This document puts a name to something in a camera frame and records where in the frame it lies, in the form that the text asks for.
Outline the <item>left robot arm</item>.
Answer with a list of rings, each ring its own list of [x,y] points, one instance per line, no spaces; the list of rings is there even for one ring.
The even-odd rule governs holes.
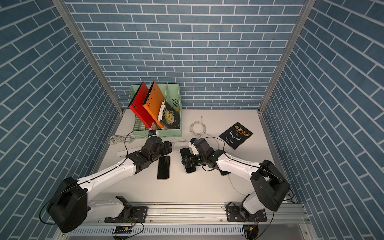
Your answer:
[[[62,233],[69,233],[90,220],[115,218],[128,207],[128,202],[107,201],[99,205],[94,204],[92,199],[104,189],[140,173],[171,152],[172,143],[150,131],[144,146],[138,151],[127,152],[122,161],[78,180],[72,177],[64,179],[43,208]]]

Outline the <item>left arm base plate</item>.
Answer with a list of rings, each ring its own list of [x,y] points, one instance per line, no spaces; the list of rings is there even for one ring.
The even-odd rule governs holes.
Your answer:
[[[148,207],[124,207],[122,212],[114,218],[105,218],[105,223],[144,223],[146,221]]]

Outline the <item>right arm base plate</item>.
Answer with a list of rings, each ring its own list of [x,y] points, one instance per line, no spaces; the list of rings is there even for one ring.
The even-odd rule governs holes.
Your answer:
[[[225,206],[227,221],[232,222],[266,222],[267,215],[264,209],[257,211],[255,214],[248,213],[239,206],[229,204]]]

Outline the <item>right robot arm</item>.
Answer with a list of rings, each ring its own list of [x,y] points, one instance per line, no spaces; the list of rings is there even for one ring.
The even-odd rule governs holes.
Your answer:
[[[205,138],[192,139],[181,152],[186,169],[207,166],[223,174],[234,174],[248,180],[254,191],[239,206],[243,215],[255,214],[262,209],[276,212],[286,200],[290,185],[276,166],[268,160],[261,163],[234,157],[224,150],[214,150]]]

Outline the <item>phone with mint case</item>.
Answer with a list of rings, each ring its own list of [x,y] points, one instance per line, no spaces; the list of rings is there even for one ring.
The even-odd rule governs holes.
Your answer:
[[[180,149],[180,155],[182,158],[182,164],[185,168],[185,171],[187,174],[194,173],[196,171],[196,167],[193,166],[193,154],[191,154],[191,151],[189,148],[182,148]]]

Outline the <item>phone with orange case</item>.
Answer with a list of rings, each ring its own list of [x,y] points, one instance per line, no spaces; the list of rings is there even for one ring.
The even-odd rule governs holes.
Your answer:
[[[158,163],[158,180],[167,180],[170,177],[170,156],[163,156],[159,158]]]

